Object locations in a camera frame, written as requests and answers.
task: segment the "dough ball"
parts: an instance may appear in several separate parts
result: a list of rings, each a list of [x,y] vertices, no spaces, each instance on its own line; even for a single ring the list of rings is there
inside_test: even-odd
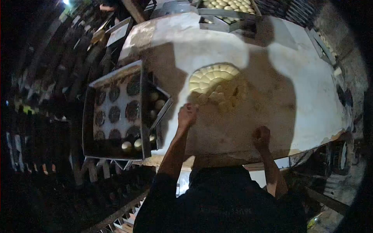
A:
[[[225,100],[224,93],[213,91],[209,96],[209,100],[218,104]]]
[[[227,24],[231,24],[232,23],[228,18],[223,19],[223,21],[226,22]]]
[[[155,142],[155,140],[156,140],[156,136],[154,134],[151,134],[149,136],[149,142]]]
[[[129,152],[132,149],[132,144],[130,142],[123,142],[122,144],[122,150],[125,152]]]
[[[151,111],[150,111],[150,118],[151,118],[152,120],[155,120],[155,119],[157,118],[157,112],[154,111],[154,110],[151,110]]]
[[[238,6],[236,6],[236,4],[232,4],[231,7],[232,7],[232,9],[237,9],[238,8]]]
[[[149,95],[149,99],[151,102],[155,102],[159,98],[159,94],[157,92],[152,92]]]
[[[200,105],[205,105],[207,104],[207,101],[209,98],[207,97],[206,94],[201,94],[200,96],[197,97],[197,101]]]
[[[165,104],[166,102],[164,100],[157,100],[156,103],[154,104],[154,108],[160,111]]]
[[[228,104],[227,102],[223,101],[218,104],[219,112],[220,113],[227,113],[228,112]]]
[[[142,146],[142,140],[141,140],[141,138],[139,138],[139,139],[137,139],[137,140],[135,141],[134,146],[135,146],[135,149],[136,149],[137,151],[141,151],[141,150],[142,150],[142,149],[141,149],[141,146]]]

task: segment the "dough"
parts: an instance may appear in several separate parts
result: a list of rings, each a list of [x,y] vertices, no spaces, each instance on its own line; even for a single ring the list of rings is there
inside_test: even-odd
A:
[[[156,101],[159,98],[159,94],[157,92],[152,92],[149,95],[149,99],[151,102]]]
[[[238,74],[238,70],[233,66],[222,64],[213,65],[206,68],[201,68],[191,75],[189,78],[189,90],[198,94],[210,95],[215,88],[223,81],[233,80],[235,75]],[[204,103],[207,96],[201,95],[201,98],[197,100]]]
[[[155,120],[157,118],[157,112],[154,110],[150,111],[150,117],[152,120]]]
[[[226,22],[227,24],[231,24],[232,23],[228,18],[223,19],[223,21]]]
[[[210,20],[208,20],[208,19],[204,19],[204,22],[205,23],[212,23]]]
[[[213,91],[209,96],[209,100],[217,104],[223,102],[225,100],[224,93]]]
[[[142,150],[142,148],[141,148],[141,146],[142,146],[142,140],[141,140],[141,138],[139,138],[139,139],[137,139],[135,141],[134,146],[135,146],[135,149],[137,151],[141,151]]]
[[[164,100],[157,100],[156,103],[154,104],[154,108],[160,111],[165,104],[166,102]]]
[[[155,136],[155,135],[151,134],[151,135],[149,136],[149,142],[154,142],[155,139],[156,139],[156,136]]]
[[[197,101],[200,105],[205,105],[209,98],[207,97],[206,94],[201,94],[200,96],[197,97]]]
[[[122,150],[125,152],[130,152],[132,149],[132,144],[130,142],[123,142],[122,144]]]
[[[232,9],[237,9],[238,8],[238,6],[236,6],[236,4],[231,4],[231,7],[232,7]]]

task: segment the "baking tray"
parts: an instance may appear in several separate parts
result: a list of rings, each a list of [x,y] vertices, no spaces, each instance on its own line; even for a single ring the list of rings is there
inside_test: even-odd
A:
[[[208,19],[212,23],[204,22],[204,19]],[[214,30],[220,32],[232,32],[237,29],[248,29],[253,31],[253,26],[256,22],[250,19],[235,21],[234,23],[228,24],[222,19],[212,15],[201,15],[200,28],[207,30]]]
[[[133,74],[140,73],[140,93],[139,96],[133,97],[133,99],[129,99],[129,101],[137,100],[139,101],[139,108],[138,108],[138,120],[135,120],[132,123],[126,124],[123,119],[120,119],[116,122],[116,129],[120,131],[121,138],[120,139],[108,139],[108,135],[106,131],[110,129],[107,127],[104,129],[105,139],[94,140],[94,133],[95,133],[95,111],[101,109],[98,108],[95,110],[96,106],[96,96],[99,91],[103,89],[110,88],[113,83],[122,83],[128,84],[134,76]],[[82,127],[82,142],[83,142],[83,152],[86,157],[93,157],[93,158],[107,158],[107,159],[115,159],[115,160],[143,160],[147,157],[151,156],[151,146],[149,142],[149,135],[150,135],[150,128],[151,121],[148,118],[148,92],[149,89],[149,82],[147,73],[144,71],[142,66],[142,61],[136,61],[131,63],[127,66],[119,68],[98,80],[90,83],[88,85],[85,103],[84,103],[84,111],[83,111],[83,127]],[[124,116],[126,107],[122,107],[120,110],[120,115]],[[118,127],[119,124],[126,124],[126,126]],[[127,132],[125,130],[129,129],[131,126],[138,126],[140,128],[140,137],[142,139],[142,150],[136,151],[132,150],[130,153],[125,153],[121,145],[124,141],[130,141],[133,145],[134,138],[128,139],[126,137]]]
[[[204,8],[203,0],[200,0],[197,5],[191,6],[192,11],[199,15],[212,15],[212,16],[225,16],[225,17],[233,17],[233,18],[240,18],[240,19],[250,19],[255,22],[259,22],[262,20],[262,14],[260,13],[260,10],[258,6],[255,4],[253,0],[250,0],[251,4],[255,10],[256,15],[245,13],[245,12],[239,12],[234,10],[224,10],[224,9],[210,9],[210,8]]]

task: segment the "wooden plank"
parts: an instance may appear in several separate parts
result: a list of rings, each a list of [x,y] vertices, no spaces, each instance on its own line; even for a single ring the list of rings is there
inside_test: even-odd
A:
[[[122,2],[137,23],[143,23],[146,21],[144,11],[138,3],[133,0],[122,0]]]
[[[326,205],[327,207],[329,207],[330,209],[342,214],[343,216],[346,215],[346,212],[349,208],[348,205],[340,202],[340,201],[337,201],[333,198],[330,198],[328,196],[325,196],[323,194],[320,194],[312,189],[309,189],[307,187],[305,187],[306,191],[307,191],[307,194],[310,198],[320,202],[320,203],[323,203],[324,205]]]

